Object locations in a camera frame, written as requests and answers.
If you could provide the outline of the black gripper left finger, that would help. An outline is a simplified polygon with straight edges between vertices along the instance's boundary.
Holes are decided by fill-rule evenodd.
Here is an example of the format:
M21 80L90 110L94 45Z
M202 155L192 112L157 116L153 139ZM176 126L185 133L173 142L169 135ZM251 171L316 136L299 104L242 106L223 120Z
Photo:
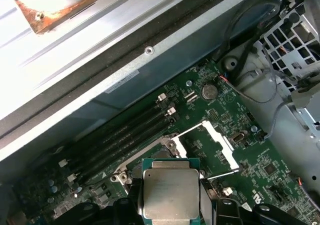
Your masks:
M95 203L83 202L57 218L55 225L143 225L139 214L142 205L143 180L135 178L126 197L100 208Z

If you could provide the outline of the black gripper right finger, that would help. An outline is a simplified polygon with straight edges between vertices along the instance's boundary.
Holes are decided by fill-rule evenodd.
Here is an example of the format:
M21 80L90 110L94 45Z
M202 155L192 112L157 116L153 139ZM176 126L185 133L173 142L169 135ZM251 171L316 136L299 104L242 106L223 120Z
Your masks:
M200 179L199 184L199 207L206 225L300 225L302 223L271 204L258 204L248 211L235 200L218 197L207 179Z

